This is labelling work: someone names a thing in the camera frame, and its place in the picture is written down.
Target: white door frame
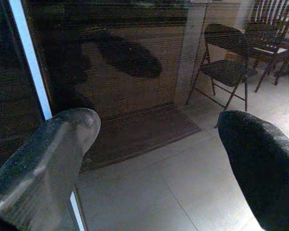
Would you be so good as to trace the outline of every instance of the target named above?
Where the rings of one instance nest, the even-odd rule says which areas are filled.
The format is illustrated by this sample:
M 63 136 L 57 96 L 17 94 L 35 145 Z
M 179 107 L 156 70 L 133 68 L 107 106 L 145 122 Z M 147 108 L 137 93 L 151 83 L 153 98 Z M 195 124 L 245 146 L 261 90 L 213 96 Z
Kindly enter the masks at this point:
M 28 62 L 28 66 L 31 72 L 31 76 L 38 95 L 38 100 L 40 102 L 44 118 L 45 120 L 48 120 L 52 118 L 53 115 L 50 109 L 50 104 L 46 94 L 46 89 L 44 86 L 42 75 L 39 69 L 39 63 L 34 51 L 31 35 L 29 32 L 21 0 L 9 0 L 9 4 L 12 10 L 12 14 L 16 23 L 16 27 L 20 36 L 23 49 L 25 51 L 25 56 Z M 70 202 L 74 211 L 74 216 L 76 218 L 79 230 L 86 231 L 85 228 L 86 226 L 82 222 L 81 219 L 82 214 L 80 212 L 74 191 L 71 194 Z

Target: black folding chair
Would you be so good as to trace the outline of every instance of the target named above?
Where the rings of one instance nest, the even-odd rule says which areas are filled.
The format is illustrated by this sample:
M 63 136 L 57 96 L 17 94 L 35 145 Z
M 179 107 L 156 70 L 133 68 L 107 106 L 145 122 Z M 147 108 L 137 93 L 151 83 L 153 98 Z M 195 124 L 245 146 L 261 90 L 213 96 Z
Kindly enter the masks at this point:
M 203 94 L 204 96 L 211 99 L 213 102 L 223 107 L 224 111 L 229 106 L 232 98 L 236 96 L 245 102 L 245 111 L 247 111 L 247 102 L 248 102 L 247 101 L 247 92 L 248 92 L 247 77 L 250 77 L 256 74 L 257 72 L 255 70 L 252 70 L 251 68 L 248 68 L 248 57 L 250 53 L 250 46 L 248 45 L 248 42 L 245 39 L 244 34 L 241 31 L 233 27 L 229 27 L 229 26 L 225 26 L 221 24 L 210 24 L 207 26 L 204 32 L 204 35 L 205 35 L 206 51 L 203 55 L 200 68 L 196 74 L 192 88 L 189 92 L 186 105 L 188 104 L 191 98 L 191 95 L 193 93 L 193 90 L 195 89 L 201 94 Z M 228 51 L 231 51 L 238 55 L 243 56 L 245 58 L 245 64 L 239 64 L 235 61 L 227 60 L 227 59 L 211 62 L 208 44 L 226 49 Z M 230 93 L 229 100 L 225 106 L 219 103 L 218 101 L 216 101 L 214 98 L 207 95 L 206 93 L 202 92 L 195 86 L 200 71 L 202 71 L 205 75 L 211 77 L 213 95 L 215 95 L 215 86 Z M 216 83 L 214 83 L 214 80 L 220 83 L 223 83 L 226 86 L 233 87 L 234 88 L 233 91 L 229 91 L 225 89 L 224 87 L 217 85 Z M 239 84 L 242 81 L 244 81 L 244 84 L 245 84 L 245 97 L 244 98 L 235 94 Z

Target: chair seat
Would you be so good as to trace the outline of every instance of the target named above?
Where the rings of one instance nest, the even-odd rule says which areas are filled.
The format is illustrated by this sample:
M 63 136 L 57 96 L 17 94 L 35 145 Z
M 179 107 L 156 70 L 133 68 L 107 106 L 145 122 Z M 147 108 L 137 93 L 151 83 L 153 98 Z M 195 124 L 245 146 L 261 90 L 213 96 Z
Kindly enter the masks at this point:
M 229 87 L 234 87 L 241 75 L 250 77 L 257 74 L 256 70 L 246 68 L 242 64 L 227 59 L 204 64 L 201 66 L 200 70 L 207 76 L 210 76 Z

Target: white tile floor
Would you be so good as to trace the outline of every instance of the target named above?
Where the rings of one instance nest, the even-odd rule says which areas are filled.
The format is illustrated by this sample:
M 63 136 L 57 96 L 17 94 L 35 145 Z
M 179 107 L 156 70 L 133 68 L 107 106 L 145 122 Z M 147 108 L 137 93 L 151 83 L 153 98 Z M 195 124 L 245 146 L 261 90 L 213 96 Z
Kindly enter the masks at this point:
M 289 136 L 289 76 L 273 77 L 254 93 L 249 112 Z M 238 89 L 243 93 L 243 85 Z M 221 90 L 216 97 L 226 100 Z M 243 109 L 234 99 L 229 109 Z M 221 108 L 193 97 L 184 112 L 203 130 L 140 157 L 79 176 L 78 187 L 91 231 L 260 231 L 232 174 L 213 128 Z

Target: floor tile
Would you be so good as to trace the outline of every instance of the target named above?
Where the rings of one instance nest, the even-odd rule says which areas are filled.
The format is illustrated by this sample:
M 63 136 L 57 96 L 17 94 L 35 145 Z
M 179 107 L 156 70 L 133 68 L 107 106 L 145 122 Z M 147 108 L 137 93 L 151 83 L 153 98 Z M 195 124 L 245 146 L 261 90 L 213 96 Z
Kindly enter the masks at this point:
M 82 179 L 78 185 L 90 230 L 195 231 L 154 167 L 115 180 Z
M 239 231 L 252 218 L 217 138 L 165 160 L 158 169 L 199 231 Z
M 272 110 L 266 119 L 289 137 L 289 102 Z
M 252 218 L 241 231 L 263 231 L 256 218 Z
M 195 146 L 198 143 L 201 143 L 210 138 L 211 135 L 207 131 L 203 130 L 185 139 L 171 143 L 159 149 L 155 149 L 149 153 L 143 154 L 136 158 L 119 162 L 101 169 L 83 172 L 79 175 L 79 180 L 81 180 L 82 178 L 87 178 L 87 176 L 89 176 L 91 179 L 97 178 L 115 179 L 121 176 L 125 176 L 132 172 L 153 165 L 170 156 L 181 153 L 189 149 L 190 147 Z
M 73 223 L 72 217 L 68 209 L 66 209 L 65 215 L 62 218 L 62 221 L 58 230 L 60 231 L 77 231 L 78 230 Z

